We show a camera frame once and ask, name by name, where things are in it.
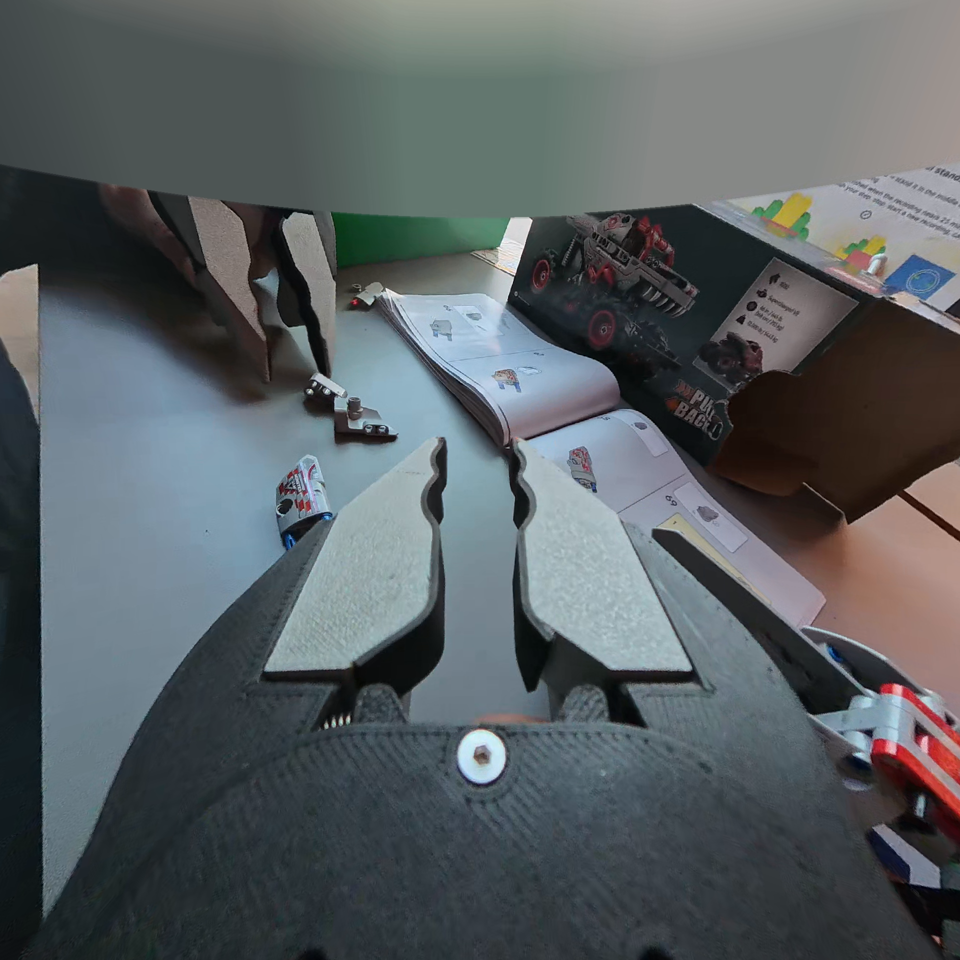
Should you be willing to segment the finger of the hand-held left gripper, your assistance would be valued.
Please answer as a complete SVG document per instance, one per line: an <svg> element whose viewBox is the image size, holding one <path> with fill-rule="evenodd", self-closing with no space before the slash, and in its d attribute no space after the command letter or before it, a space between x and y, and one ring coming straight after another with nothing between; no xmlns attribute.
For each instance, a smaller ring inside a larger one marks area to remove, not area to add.
<svg viewBox="0 0 960 960"><path fill-rule="evenodd" d="M288 329L303 328L315 370L330 378L335 356L336 283L313 213L286 211L277 226L277 309Z"/></svg>
<svg viewBox="0 0 960 960"><path fill-rule="evenodd" d="M198 235L198 286L250 368L261 381L269 382L270 348L251 284L245 225L219 199L188 197L187 201Z"/></svg>

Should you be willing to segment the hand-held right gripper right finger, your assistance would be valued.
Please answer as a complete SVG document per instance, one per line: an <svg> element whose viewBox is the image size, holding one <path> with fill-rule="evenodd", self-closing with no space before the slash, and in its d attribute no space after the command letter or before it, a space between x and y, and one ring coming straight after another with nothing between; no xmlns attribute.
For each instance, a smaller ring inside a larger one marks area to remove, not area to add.
<svg viewBox="0 0 960 960"><path fill-rule="evenodd" d="M510 449L514 646L550 714L571 690L692 680L681 637L617 513L527 440Z"/></svg>

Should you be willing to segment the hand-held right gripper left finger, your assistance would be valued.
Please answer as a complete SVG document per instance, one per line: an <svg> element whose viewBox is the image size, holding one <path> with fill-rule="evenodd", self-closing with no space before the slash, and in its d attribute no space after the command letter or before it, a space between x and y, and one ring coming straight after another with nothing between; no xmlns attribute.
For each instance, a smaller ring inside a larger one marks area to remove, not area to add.
<svg viewBox="0 0 960 960"><path fill-rule="evenodd" d="M448 445L428 438L328 526L264 666L272 681L319 681L404 698L445 648Z"/></svg>

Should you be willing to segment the grey lego bracket assembly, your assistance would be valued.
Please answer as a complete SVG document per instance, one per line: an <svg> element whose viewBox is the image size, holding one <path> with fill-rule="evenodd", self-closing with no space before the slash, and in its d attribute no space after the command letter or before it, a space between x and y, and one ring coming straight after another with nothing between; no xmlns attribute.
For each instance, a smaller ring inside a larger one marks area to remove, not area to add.
<svg viewBox="0 0 960 960"><path fill-rule="evenodd" d="M307 408L329 414L332 418L336 442L362 441L390 443L399 438L379 412L366 406L360 397L318 371L314 372L303 390Z"/></svg>

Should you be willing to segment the dark lego set box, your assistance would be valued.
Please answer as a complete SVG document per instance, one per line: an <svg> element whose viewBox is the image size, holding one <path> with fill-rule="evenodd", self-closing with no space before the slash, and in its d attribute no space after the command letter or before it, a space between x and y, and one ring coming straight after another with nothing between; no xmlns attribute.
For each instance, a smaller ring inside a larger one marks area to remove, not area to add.
<svg viewBox="0 0 960 960"><path fill-rule="evenodd" d="M534 218L510 305L702 466L854 521L959 454L958 320L726 201Z"/></svg>

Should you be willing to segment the red grey lego truck model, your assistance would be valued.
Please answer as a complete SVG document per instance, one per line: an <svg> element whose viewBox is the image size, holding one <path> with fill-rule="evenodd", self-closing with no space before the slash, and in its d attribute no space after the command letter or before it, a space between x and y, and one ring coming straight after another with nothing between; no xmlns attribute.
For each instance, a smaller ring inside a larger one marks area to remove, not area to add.
<svg viewBox="0 0 960 960"><path fill-rule="evenodd" d="M653 540L751 634L804 709L894 892L944 958L958 958L958 717L883 654L793 627L683 534Z"/></svg>

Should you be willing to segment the person's left hand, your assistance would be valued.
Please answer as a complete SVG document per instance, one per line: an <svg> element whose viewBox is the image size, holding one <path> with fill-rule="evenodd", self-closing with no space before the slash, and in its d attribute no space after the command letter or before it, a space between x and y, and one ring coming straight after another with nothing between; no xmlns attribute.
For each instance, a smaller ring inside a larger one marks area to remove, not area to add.
<svg viewBox="0 0 960 960"><path fill-rule="evenodd" d="M113 222L128 234L156 249L191 288L198 290L190 253L163 221L149 192L142 188L102 182L96 186L101 205Z"/></svg>

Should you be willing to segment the green plastic bin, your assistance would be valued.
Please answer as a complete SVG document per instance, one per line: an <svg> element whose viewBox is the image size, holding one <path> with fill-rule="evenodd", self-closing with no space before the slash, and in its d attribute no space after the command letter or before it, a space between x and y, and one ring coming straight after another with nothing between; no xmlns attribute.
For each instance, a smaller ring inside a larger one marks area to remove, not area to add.
<svg viewBox="0 0 960 960"><path fill-rule="evenodd" d="M505 218L380 216L334 212L340 268L470 254L499 246L510 224Z"/></svg>

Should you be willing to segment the white instruction booklet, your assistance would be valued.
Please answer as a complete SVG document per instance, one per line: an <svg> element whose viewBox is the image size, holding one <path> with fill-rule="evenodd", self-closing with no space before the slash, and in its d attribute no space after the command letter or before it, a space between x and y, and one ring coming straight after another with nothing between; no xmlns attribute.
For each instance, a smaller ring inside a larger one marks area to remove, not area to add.
<svg viewBox="0 0 960 960"><path fill-rule="evenodd" d="M622 520L683 534L788 623L813 624L823 594L712 498L651 418L624 406L606 366L485 294L385 289L376 304L500 448L530 441Z"/></svg>

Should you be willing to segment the printed instruction sheet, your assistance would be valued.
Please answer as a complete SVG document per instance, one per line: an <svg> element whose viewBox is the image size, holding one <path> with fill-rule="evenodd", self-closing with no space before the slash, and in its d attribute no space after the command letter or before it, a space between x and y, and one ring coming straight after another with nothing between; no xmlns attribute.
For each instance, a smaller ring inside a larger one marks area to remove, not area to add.
<svg viewBox="0 0 960 960"><path fill-rule="evenodd" d="M959 164L735 198L771 233L803 241L959 316Z"/></svg>

